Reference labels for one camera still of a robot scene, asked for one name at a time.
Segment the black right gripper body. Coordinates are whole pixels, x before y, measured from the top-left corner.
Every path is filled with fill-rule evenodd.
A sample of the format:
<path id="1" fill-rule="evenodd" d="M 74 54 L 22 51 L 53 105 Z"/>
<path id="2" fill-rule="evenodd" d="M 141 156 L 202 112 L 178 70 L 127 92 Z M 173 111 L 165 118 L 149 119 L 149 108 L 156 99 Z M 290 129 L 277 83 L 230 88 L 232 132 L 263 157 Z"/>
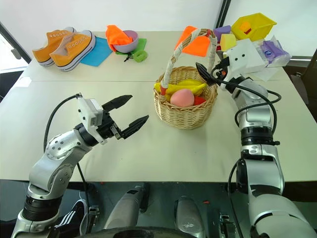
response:
<path id="1" fill-rule="evenodd" d="M 226 78 L 229 66 L 229 58 L 224 58 L 213 68 L 212 77 L 214 78 L 215 82 L 221 82 Z"/>

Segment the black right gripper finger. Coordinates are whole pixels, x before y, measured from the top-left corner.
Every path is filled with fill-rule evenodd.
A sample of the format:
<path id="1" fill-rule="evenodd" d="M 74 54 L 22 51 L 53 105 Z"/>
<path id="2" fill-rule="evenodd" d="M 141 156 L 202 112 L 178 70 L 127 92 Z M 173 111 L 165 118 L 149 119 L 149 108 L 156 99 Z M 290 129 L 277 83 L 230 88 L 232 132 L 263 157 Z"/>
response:
<path id="1" fill-rule="evenodd" d="M 208 86 L 213 86 L 215 84 L 218 84 L 218 81 L 216 78 L 214 78 L 210 73 L 207 72 L 207 69 L 205 66 L 203 66 L 201 63 L 196 62 L 196 69 L 201 76 L 201 78 L 206 81 L 206 84 Z"/>

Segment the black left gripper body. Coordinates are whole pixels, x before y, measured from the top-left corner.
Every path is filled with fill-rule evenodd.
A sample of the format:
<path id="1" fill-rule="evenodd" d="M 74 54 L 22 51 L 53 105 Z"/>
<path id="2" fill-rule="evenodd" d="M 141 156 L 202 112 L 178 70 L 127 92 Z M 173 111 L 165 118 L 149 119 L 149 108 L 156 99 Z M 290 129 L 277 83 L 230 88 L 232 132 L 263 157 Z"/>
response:
<path id="1" fill-rule="evenodd" d="M 98 125 L 97 132 L 103 139 L 112 137 L 115 137 L 116 139 L 123 138 L 121 129 L 116 125 L 109 112 L 106 110 L 103 110 L 102 122 Z"/>

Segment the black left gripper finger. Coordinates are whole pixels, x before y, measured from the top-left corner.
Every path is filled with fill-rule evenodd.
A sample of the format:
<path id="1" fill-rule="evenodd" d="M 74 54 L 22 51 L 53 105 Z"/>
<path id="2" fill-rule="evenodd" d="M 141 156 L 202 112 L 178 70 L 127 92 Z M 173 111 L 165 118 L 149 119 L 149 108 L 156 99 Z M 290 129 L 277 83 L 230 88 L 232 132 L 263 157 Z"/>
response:
<path id="1" fill-rule="evenodd" d="M 131 135 L 136 133 L 146 123 L 148 118 L 149 118 L 149 115 L 136 119 L 135 121 L 130 123 L 129 126 L 125 130 L 121 131 L 120 136 L 123 139 L 130 137 Z"/>
<path id="2" fill-rule="evenodd" d="M 110 112 L 113 109 L 118 109 L 125 105 L 130 99 L 132 98 L 132 95 L 122 95 L 117 98 L 114 98 L 107 103 L 102 105 L 103 110 Z"/>

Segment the yellow toy banana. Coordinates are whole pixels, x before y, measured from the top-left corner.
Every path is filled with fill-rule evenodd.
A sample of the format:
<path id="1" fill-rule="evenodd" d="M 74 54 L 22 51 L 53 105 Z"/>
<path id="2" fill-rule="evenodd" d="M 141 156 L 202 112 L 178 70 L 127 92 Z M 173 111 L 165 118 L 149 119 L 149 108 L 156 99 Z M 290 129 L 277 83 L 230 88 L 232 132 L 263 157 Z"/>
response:
<path id="1" fill-rule="evenodd" d="M 203 89 L 207 86 L 206 83 L 203 83 L 198 80 L 194 79 L 188 79 L 180 81 L 177 84 L 169 84 L 168 88 L 166 90 L 166 100 L 170 102 L 170 98 L 172 94 L 174 94 L 176 91 L 179 91 L 181 89 L 189 89 L 194 94 L 194 96 L 200 96 L 203 92 Z"/>

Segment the yellow foam block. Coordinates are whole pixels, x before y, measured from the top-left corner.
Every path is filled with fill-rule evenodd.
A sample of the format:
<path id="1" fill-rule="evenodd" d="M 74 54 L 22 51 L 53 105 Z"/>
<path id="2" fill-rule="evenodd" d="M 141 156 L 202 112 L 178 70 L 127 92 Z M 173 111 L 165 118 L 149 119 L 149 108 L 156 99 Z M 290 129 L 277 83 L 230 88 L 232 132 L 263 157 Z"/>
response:
<path id="1" fill-rule="evenodd" d="M 220 47 L 223 52 L 236 46 L 236 37 L 233 34 L 222 34 L 220 39 Z"/>

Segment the flat orange cloth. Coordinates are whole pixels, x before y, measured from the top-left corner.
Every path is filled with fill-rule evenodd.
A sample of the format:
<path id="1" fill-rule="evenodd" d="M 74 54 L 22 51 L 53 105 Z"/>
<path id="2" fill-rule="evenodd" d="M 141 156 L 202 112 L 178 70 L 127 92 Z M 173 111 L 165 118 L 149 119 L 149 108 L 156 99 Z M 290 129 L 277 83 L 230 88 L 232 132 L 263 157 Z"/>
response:
<path id="1" fill-rule="evenodd" d="M 176 46 L 174 49 L 178 47 L 180 43 L 182 43 L 194 30 L 197 28 L 194 26 L 187 26 L 181 37 L 179 38 Z M 210 45 L 210 39 L 206 36 L 199 36 L 197 37 L 191 44 L 183 48 L 183 53 L 199 56 L 199 57 L 205 57 L 208 51 Z"/>

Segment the pink toy peach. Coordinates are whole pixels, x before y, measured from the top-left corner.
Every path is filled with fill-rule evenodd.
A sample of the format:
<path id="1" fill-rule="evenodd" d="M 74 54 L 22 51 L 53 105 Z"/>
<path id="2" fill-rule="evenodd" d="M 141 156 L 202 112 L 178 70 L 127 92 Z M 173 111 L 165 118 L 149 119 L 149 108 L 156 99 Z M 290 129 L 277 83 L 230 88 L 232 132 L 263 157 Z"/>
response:
<path id="1" fill-rule="evenodd" d="M 170 103 L 178 107 L 190 107 L 194 104 L 194 94 L 189 89 L 181 89 L 172 94 Z"/>

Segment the purple foam block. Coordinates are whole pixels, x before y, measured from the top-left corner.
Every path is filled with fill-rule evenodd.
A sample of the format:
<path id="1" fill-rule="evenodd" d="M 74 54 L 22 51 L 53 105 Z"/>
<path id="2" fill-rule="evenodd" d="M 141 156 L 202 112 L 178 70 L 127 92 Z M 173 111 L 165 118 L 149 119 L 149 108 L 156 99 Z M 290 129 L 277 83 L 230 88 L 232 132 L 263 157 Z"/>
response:
<path id="1" fill-rule="evenodd" d="M 230 34 L 231 26 L 230 25 L 226 25 L 226 26 L 214 28 L 213 32 L 214 32 L 214 34 L 217 37 L 217 41 L 219 42 L 220 39 L 221 39 L 222 34 Z"/>

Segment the orange cube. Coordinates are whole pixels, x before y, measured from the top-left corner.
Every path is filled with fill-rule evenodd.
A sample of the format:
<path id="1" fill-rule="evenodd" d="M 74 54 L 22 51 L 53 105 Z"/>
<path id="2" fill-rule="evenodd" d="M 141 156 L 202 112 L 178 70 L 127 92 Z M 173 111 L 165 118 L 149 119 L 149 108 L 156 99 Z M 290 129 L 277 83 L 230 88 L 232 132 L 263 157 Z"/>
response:
<path id="1" fill-rule="evenodd" d="M 239 29 L 244 33 L 244 34 L 249 34 L 249 32 L 251 31 L 251 24 L 248 21 L 244 21 Z"/>

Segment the blue cloth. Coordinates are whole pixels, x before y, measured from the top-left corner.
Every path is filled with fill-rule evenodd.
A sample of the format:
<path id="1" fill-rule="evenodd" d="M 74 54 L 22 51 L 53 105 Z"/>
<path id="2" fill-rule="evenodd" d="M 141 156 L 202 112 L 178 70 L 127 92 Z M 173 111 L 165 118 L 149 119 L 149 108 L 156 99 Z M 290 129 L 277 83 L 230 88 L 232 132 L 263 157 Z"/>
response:
<path id="1" fill-rule="evenodd" d="M 107 39 L 96 37 L 95 47 L 80 62 L 85 65 L 97 67 L 111 53 L 112 50 L 107 43 Z"/>

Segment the purple tissue pack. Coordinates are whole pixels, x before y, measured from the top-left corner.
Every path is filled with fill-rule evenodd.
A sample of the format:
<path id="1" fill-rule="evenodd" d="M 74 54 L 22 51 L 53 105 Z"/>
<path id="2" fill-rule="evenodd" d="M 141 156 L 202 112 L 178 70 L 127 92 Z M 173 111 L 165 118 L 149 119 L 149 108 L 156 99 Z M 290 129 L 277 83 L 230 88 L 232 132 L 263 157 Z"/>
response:
<path id="1" fill-rule="evenodd" d="M 265 67 L 284 67 L 291 60 L 291 55 L 285 51 L 280 42 L 273 36 L 270 40 L 260 39 L 253 42 Z"/>

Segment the black vertical pole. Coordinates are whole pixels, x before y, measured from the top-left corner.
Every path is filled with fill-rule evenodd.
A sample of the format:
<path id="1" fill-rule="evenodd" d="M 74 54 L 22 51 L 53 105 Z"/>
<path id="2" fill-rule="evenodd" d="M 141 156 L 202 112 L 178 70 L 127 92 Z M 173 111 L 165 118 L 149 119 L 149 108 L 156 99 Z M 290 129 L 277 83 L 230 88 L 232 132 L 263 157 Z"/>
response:
<path id="1" fill-rule="evenodd" d="M 223 26 L 230 4 L 231 4 L 231 0 L 222 0 L 222 4 L 218 13 L 215 28 L 219 28 Z"/>

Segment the yellow plastic bin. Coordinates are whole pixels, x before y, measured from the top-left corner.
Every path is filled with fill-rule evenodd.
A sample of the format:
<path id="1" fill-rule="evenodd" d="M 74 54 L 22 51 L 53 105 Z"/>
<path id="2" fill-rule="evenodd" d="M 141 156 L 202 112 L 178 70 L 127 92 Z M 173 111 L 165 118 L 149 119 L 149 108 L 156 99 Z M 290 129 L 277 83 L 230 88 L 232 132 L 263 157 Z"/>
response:
<path id="1" fill-rule="evenodd" d="M 248 21 L 251 24 L 251 31 L 249 34 L 244 34 L 240 29 L 240 25 Z M 274 25 L 277 23 L 262 13 L 254 13 L 239 17 L 236 22 L 231 26 L 231 31 L 238 40 L 250 39 L 251 41 L 257 41 L 264 39 Z"/>

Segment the purple bowl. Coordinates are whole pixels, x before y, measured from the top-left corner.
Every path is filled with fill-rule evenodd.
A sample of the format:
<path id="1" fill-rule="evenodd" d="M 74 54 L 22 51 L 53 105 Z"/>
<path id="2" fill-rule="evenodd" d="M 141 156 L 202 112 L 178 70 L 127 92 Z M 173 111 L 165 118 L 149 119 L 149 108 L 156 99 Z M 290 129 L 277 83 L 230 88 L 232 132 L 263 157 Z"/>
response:
<path id="1" fill-rule="evenodd" d="M 139 43 L 138 33 L 133 30 L 124 30 L 123 31 L 128 37 L 132 38 L 132 42 L 126 45 L 114 45 L 113 47 L 121 53 L 129 53 L 135 50 Z"/>

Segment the green cloth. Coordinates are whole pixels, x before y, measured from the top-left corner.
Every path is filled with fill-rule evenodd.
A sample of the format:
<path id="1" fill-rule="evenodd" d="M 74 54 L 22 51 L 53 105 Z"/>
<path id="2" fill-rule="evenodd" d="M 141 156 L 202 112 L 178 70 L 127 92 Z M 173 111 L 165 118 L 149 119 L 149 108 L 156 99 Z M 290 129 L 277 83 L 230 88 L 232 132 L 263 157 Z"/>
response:
<path id="1" fill-rule="evenodd" d="M 128 52 L 128 53 L 122 53 L 122 52 L 116 51 L 115 53 L 116 53 L 117 55 L 128 55 L 128 54 L 133 55 L 133 54 L 136 53 L 137 51 L 144 50 L 146 43 L 147 43 L 147 39 L 145 39 L 145 38 L 140 38 L 140 39 L 139 39 L 139 43 L 138 43 L 136 49 L 134 49 L 133 51 Z"/>

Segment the orange cloth in bowl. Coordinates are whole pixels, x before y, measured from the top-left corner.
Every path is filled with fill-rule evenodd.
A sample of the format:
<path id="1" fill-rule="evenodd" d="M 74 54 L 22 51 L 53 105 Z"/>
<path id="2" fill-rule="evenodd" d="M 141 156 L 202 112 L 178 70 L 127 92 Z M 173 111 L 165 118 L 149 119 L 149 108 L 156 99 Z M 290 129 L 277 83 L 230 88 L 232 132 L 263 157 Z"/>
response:
<path id="1" fill-rule="evenodd" d="M 110 49 L 116 52 L 114 45 L 127 45 L 133 42 L 132 37 L 128 37 L 116 25 L 108 25 L 106 30 L 106 39 Z"/>

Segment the orange canvas sneaker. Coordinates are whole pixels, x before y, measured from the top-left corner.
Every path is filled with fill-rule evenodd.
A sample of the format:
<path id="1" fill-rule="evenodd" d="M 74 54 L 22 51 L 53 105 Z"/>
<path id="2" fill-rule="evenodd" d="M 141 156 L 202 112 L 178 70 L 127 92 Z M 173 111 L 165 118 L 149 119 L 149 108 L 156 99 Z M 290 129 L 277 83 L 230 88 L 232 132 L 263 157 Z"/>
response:
<path id="1" fill-rule="evenodd" d="M 73 27 L 66 27 L 62 30 L 47 32 L 47 44 L 42 48 L 32 51 L 37 62 L 44 67 L 54 65 L 54 61 L 50 54 L 59 47 L 64 37 L 73 33 L 76 33 L 76 30 Z"/>
<path id="2" fill-rule="evenodd" d="M 65 36 L 50 57 L 60 71 L 73 70 L 95 47 L 96 37 L 90 30 Z"/>

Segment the grey robot leg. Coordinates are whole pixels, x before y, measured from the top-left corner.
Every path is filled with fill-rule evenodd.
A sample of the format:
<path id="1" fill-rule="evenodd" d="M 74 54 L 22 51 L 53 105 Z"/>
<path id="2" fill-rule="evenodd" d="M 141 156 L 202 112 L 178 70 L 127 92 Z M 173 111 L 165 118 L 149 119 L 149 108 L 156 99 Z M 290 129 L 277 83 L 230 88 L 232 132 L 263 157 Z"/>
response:
<path id="1" fill-rule="evenodd" d="M 174 223 L 177 230 L 196 238 L 206 238 L 202 216 L 194 200 L 179 197 L 174 203 Z"/>
<path id="2" fill-rule="evenodd" d="M 128 190 L 113 208 L 104 225 L 104 230 L 135 227 L 139 213 L 145 213 L 148 208 L 150 189 L 150 183 L 145 182 Z"/>

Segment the dark chair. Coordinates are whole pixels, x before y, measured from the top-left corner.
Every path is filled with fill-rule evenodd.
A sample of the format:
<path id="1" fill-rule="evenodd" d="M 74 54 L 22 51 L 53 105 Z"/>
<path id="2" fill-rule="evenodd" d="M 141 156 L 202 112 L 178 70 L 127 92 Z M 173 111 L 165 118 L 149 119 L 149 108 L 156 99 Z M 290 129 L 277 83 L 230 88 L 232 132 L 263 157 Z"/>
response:
<path id="1" fill-rule="evenodd" d="M 317 106 L 317 49 L 303 74 L 290 79 L 306 105 Z"/>

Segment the black striped sneaker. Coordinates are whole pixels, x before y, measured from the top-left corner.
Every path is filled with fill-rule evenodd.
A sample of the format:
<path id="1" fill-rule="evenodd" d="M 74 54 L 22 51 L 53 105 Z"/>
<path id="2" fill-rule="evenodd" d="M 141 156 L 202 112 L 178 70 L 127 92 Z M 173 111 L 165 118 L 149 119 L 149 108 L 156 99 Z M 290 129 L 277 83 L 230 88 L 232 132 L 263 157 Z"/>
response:
<path id="1" fill-rule="evenodd" d="M 59 231 L 59 238 L 75 238 L 84 233 L 84 222 L 88 206 L 85 199 L 75 202 L 72 209 L 57 220 L 55 229 Z"/>

